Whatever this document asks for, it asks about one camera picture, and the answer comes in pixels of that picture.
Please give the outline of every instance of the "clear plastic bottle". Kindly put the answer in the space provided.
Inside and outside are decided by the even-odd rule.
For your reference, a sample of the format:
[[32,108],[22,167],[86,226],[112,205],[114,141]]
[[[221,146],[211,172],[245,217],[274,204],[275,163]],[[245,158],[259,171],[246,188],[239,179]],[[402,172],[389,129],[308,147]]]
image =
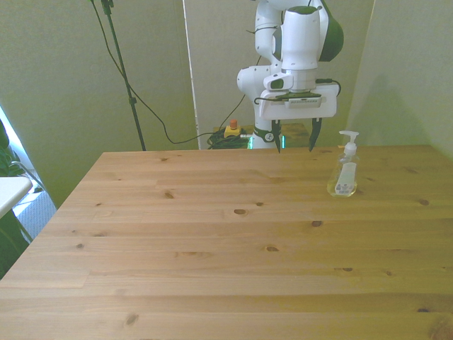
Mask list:
[[350,197],[357,189],[356,171],[359,157],[356,155],[357,145],[354,143],[358,132],[340,131],[342,135],[350,136],[350,142],[345,146],[345,152],[338,157],[337,166],[327,183],[327,191],[333,197]]

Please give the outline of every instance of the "bottle label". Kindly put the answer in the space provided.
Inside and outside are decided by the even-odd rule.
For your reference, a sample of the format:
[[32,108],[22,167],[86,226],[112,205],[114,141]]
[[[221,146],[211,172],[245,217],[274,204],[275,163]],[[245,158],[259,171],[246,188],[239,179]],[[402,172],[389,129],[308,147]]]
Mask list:
[[355,168],[356,163],[346,163],[341,169],[340,177],[335,186],[335,192],[337,195],[350,195],[354,191],[355,185]]

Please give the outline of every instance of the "pump nozzle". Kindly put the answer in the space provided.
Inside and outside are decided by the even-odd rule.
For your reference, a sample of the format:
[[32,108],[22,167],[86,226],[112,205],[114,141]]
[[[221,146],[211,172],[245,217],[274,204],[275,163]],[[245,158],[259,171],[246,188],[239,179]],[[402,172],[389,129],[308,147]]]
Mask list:
[[359,135],[359,133],[354,131],[340,131],[340,134],[347,135],[351,138],[349,143],[346,144],[345,154],[349,155],[355,154],[355,150],[357,150],[357,145],[355,145],[354,141],[355,138]]

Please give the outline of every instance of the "wall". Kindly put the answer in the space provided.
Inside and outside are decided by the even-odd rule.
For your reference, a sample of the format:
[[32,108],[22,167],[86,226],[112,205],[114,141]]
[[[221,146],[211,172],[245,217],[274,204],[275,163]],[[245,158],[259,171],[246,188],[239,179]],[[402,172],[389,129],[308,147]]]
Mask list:
[[[341,82],[338,113],[323,121],[318,145],[336,145],[346,126],[374,0],[328,0],[333,16],[343,27],[343,51],[329,63],[320,63],[319,78]],[[196,112],[200,132],[211,132],[234,109],[242,93],[236,76],[258,60],[254,35],[257,1],[185,0]],[[253,107],[246,98],[232,116],[242,125],[253,124]],[[311,122],[306,124],[311,130]],[[206,138],[200,139],[206,147]]]
[[[0,105],[60,205],[102,152],[141,149],[124,81],[89,1],[0,1],[0,22]],[[113,22],[131,85],[173,139],[193,137],[182,0],[115,1]],[[137,110],[149,150],[197,147],[173,146]]]
[[453,158],[452,13],[450,0],[376,0],[348,121],[359,144]]

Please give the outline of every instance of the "white shelf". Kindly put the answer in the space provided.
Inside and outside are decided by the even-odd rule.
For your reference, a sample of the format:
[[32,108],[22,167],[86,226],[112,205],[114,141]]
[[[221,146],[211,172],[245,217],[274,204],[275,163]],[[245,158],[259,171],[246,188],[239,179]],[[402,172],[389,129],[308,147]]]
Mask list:
[[32,188],[26,177],[0,177],[0,217],[13,208]]

